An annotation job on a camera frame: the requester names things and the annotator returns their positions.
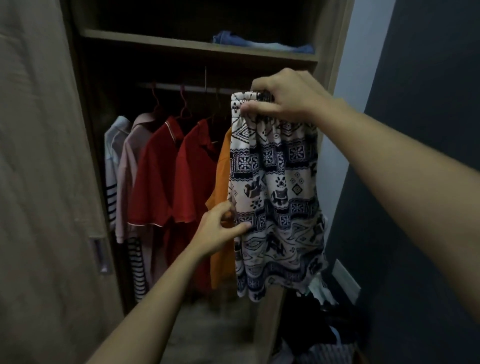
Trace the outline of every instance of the folded clothes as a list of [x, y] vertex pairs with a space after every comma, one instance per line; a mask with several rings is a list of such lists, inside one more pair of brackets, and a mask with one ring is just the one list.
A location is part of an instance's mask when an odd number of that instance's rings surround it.
[[252, 47], [252, 48], [262, 48], [269, 50], [281, 50], [285, 52], [295, 52], [295, 53], [309, 53], [314, 54], [315, 50], [310, 44], [306, 44], [301, 47], [289, 47], [280, 43], [257, 43], [245, 40], [240, 36], [232, 34], [228, 30], [222, 30], [216, 36], [213, 36], [212, 43], [215, 44], [225, 44], [229, 46], [240, 46], [240, 47]]

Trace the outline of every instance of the wardrobe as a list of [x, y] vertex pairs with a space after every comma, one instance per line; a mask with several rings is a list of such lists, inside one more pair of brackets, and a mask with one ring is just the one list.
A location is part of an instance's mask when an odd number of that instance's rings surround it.
[[[352, 7], [0, 2], [0, 362], [83, 363], [132, 307], [128, 262], [107, 228], [103, 138], [116, 116], [151, 111], [152, 90], [138, 84], [248, 90], [252, 79], [290, 67], [333, 93]], [[221, 30], [311, 43], [315, 54], [212, 44]], [[156, 96], [181, 101], [178, 92]], [[226, 95], [190, 102], [230, 107]], [[269, 361], [283, 296], [272, 287], [249, 309], [254, 359], [245, 362]]]

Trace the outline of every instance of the orange shirt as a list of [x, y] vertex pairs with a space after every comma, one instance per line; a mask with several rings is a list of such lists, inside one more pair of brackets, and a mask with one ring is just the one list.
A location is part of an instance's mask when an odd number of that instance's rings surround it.
[[[232, 128], [225, 134], [222, 150], [216, 165], [215, 189], [205, 205], [209, 210], [227, 200], [228, 179], [230, 178], [230, 140]], [[233, 240], [226, 243], [222, 250], [210, 258], [210, 280], [212, 289], [217, 289], [221, 281], [235, 276], [235, 253]]]

